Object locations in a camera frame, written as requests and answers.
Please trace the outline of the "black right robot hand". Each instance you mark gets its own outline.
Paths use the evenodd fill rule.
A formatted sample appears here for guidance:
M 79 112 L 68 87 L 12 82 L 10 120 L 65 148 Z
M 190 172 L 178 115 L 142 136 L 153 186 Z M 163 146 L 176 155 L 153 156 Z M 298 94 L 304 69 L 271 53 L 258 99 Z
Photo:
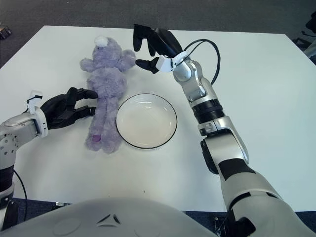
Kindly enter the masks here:
M 183 49 L 176 37 L 169 30 L 162 28 L 152 29 L 148 26 L 134 24 L 133 47 L 138 52 L 142 41 L 146 40 L 148 51 L 153 57 L 151 61 L 137 59 L 135 64 L 153 74 L 161 72 L 172 72 L 177 66 L 178 55 Z

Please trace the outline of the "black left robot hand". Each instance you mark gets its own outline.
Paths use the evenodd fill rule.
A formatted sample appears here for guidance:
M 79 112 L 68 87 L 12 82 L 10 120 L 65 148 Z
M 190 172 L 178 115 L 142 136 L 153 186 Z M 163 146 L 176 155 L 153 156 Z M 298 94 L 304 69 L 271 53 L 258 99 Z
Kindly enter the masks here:
M 66 94 L 57 95 L 47 100 L 41 110 L 46 117 L 49 130 L 70 126 L 78 119 L 95 115 L 95 107 L 75 108 L 76 102 L 82 99 L 96 99 L 96 92 L 88 89 L 71 87 Z

